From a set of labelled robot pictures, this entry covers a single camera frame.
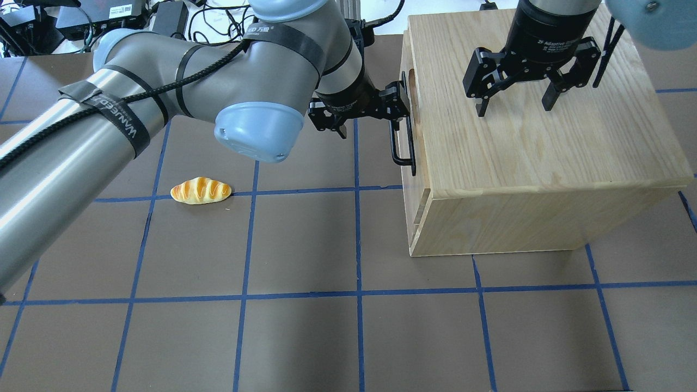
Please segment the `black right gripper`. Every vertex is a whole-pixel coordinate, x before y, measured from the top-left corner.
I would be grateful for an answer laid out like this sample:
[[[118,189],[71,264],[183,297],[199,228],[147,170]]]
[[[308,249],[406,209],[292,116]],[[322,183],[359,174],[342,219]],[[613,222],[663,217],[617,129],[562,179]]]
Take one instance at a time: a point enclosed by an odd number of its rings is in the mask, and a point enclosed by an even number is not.
[[[546,111],[573,87],[590,80],[601,57],[586,29],[599,8],[598,1],[520,1],[507,42],[500,52],[474,49],[465,75],[466,96],[477,99],[475,109],[484,117],[490,98],[516,82],[548,78],[542,97]],[[573,60],[567,72],[561,67]]]

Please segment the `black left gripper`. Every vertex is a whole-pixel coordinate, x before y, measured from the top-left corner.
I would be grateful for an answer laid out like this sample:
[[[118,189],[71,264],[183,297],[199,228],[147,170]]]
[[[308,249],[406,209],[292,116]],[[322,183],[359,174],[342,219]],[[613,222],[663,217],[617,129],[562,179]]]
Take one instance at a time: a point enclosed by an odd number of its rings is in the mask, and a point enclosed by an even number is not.
[[[398,131],[399,121],[410,117],[406,74],[377,89],[364,64],[364,48],[375,41],[373,28],[363,20],[345,22],[353,42],[341,61],[321,76],[307,110],[309,119],[317,131],[336,132],[341,139],[347,138],[346,121],[361,117],[388,120],[391,131]]]

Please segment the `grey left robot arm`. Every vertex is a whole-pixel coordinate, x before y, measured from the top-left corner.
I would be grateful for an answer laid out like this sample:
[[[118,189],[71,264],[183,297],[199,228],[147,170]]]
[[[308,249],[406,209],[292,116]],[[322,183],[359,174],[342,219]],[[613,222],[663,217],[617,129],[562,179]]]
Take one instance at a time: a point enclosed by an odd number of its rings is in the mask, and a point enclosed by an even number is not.
[[[309,117],[343,136],[344,122],[410,115],[404,80],[376,89],[359,42],[372,24],[334,1],[251,1],[255,20],[222,48],[116,29],[94,74],[2,144],[2,302],[98,194],[176,115],[214,123],[232,151],[280,163]]]

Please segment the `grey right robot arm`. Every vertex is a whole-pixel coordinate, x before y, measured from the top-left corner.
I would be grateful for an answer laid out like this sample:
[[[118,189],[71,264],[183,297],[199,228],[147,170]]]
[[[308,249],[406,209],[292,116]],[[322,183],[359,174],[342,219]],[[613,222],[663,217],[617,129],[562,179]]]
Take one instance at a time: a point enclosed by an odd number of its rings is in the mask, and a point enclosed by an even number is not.
[[[485,116],[490,98],[522,82],[548,79],[542,106],[551,110],[573,87],[598,87],[624,32],[655,50],[695,43],[694,1],[607,1],[611,16],[602,46],[586,30],[600,1],[520,1],[502,50],[475,48],[463,77],[467,97]]]

